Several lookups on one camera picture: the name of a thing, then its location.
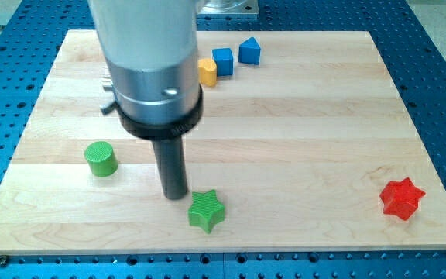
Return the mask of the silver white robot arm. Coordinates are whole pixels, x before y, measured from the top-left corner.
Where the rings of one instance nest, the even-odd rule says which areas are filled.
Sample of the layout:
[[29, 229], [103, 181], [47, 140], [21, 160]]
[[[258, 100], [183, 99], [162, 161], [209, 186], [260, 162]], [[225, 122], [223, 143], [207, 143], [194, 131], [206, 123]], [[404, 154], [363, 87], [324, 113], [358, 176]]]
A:
[[203, 111], [195, 0], [89, 0], [123, 127], [147, 140], [194, 128]]

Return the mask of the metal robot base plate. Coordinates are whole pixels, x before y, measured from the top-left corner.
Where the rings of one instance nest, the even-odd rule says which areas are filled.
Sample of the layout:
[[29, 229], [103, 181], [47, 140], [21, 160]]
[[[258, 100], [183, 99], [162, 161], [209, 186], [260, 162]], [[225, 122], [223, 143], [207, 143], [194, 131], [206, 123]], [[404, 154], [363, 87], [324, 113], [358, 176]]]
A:
[[208, 0], [199, 11], [201, 16], [249, 16], [259, 14], [258, 0]]

